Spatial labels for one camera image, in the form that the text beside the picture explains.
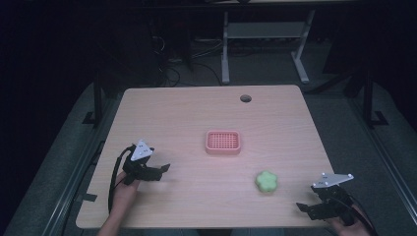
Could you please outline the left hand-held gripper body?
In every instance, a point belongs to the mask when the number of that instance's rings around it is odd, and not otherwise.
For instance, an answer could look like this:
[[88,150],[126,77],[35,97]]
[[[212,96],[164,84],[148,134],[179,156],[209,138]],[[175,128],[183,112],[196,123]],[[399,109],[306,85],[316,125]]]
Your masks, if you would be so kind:
[[133,145],[133,150],[123,164],[123,171],[127,174],[124,179],[126,185],[131,184],[134,180],[144,180],[147,174],[153,174],[151,169],[147,167],[147,162],[152,154],[153,149],[143,140],[139,140],[136,145]]

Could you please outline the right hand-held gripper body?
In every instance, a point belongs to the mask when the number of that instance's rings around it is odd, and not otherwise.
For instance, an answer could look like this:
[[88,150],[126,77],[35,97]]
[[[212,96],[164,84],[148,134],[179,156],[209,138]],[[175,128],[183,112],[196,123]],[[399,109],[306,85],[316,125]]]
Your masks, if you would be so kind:
[[352,225],[355,221],[352,213],[353,201],[340,184],[353,179],[352,174],[323,173],[322,177],[311,186],[313,192],[322,201],[321,204],[328,207],[325,212],[334,213],[335,217],[340,217],[346,226]]

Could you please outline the green flower-shaped soap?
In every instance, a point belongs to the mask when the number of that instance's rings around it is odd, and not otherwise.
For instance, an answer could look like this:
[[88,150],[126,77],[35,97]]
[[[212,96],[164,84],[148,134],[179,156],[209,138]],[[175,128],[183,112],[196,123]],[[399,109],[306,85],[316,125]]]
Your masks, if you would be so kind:
[[277,176],[265,170],[257,175],[255,183],[262,193],[271,193],[277,188]]

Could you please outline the pink soap dish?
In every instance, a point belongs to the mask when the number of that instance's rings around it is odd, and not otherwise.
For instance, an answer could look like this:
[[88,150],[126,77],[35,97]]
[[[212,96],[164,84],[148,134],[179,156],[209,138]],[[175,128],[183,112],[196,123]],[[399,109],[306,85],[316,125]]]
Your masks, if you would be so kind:
[[211,130],[207,132],[206,153],[236,155],[240,151],[240,134],[237,131]]

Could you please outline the person's left hand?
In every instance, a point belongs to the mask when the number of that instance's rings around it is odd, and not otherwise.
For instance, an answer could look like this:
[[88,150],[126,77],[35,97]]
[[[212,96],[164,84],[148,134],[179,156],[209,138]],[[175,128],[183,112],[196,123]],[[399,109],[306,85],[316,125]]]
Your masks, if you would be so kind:
[[116,184],[113,197],[113,207],[129,207],[135,200],[140,185],[139,180],[134,180],[131,184],[126,185],[124,179],[127,174],[122,171],[116,177]]

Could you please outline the person's right hand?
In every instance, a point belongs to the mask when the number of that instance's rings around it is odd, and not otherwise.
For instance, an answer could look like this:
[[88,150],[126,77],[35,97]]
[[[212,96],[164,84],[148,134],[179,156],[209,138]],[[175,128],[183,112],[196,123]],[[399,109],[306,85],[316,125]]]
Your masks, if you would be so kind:
[[375,236],[375,230],[371,226],[371,222],[364,212],[353,205],[355,213],[355,221],[352,225],[346,226],[340,217],[326,219],[338,236]]

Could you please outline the black metal stand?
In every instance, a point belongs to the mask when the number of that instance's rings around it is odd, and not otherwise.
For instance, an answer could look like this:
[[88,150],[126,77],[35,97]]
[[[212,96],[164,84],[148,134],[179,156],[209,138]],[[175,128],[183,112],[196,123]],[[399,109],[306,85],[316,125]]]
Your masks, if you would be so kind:
[[94,80],[92,83],[93,88],[93,111],[89,111],[84,120],[84,124],[93,125],[95,128],[99,125],[102,119],[102,93],[101,84],[99,78],[99,72],[95,72]]
[[366,73],[363,90],[363,119],[370,129],[386,126],[388,121],[381,111],[373,110],[373,78],[370,71]]

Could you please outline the grey metal rail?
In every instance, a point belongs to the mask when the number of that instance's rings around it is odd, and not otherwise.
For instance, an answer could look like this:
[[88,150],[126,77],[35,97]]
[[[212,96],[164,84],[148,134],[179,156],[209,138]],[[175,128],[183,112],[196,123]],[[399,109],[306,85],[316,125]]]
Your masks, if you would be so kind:
[[382,104],[376,110],[367,110],[365,101],[358,99],[350,99],[349,105],[365,128],[412,222],[417,225],[417,132],[390,100],[378,101]]
[[43,193],[49,194],[49,211],[41,236],[60,236],[71,214],[72,205],[89,167],[106,137],[119,105],[118,100],[104,98],[98,102],[80,98],[45,162]]

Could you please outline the white metal desk frame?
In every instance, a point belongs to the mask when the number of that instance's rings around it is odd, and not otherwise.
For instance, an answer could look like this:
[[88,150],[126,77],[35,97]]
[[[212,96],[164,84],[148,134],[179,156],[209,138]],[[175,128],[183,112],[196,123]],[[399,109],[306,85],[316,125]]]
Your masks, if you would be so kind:
[[229,21],[229,13],[223,14],[222,54],[221,54],[221,82],[230,83],[228,42],[231,39],[271,39],[271,38],[299,38],[299,46],[291,52],[291,57],[300,82],[310,82],[302,62],[302,53],[307,42],[316,11],[311,10],[304,22],[273,22],[273,23],[238,23]]

